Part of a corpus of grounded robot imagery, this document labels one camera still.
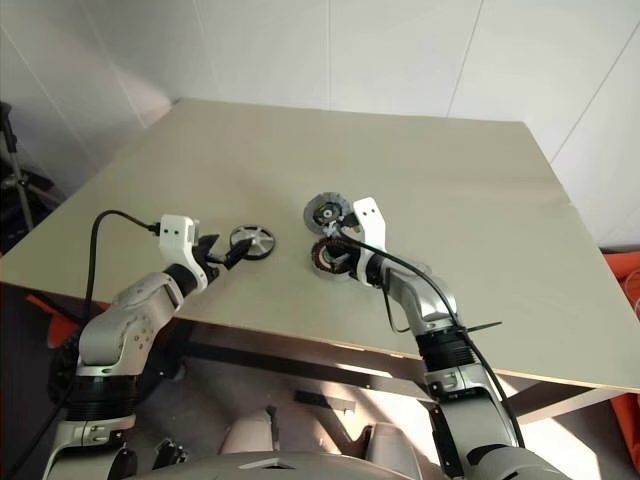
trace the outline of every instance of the table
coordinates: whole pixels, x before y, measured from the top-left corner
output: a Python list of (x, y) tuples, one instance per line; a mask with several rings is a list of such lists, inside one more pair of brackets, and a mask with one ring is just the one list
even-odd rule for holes
[[(2, 258), (2, 280), (82, 297), (91, 223), (109, 208), (198, 218), (219, 251), (258, 223), (273, 255), (223, 275), (182, 317), (418, 358), (379, 291), (312, 271), (302, 211), (324, 191), (373, 196), (390, 252), (445, 279), (467, 326), (503, 322), (473, 334), (497, 372), (604, 389), (598, 400), (640, 392), (640, 324), (520, 122), (182, 100)], [(94, 299), (164, 267), (148, 232), (105, 220)]]

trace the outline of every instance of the gear wheel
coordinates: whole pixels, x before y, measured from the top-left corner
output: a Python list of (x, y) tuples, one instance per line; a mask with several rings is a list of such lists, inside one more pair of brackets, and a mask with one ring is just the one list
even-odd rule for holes
[(325, 192), (316, 195), (304, 208), (304, 223), (317, 235), (324, 234), (324, 227), (352, 212), (351, 203), (339, 193)]

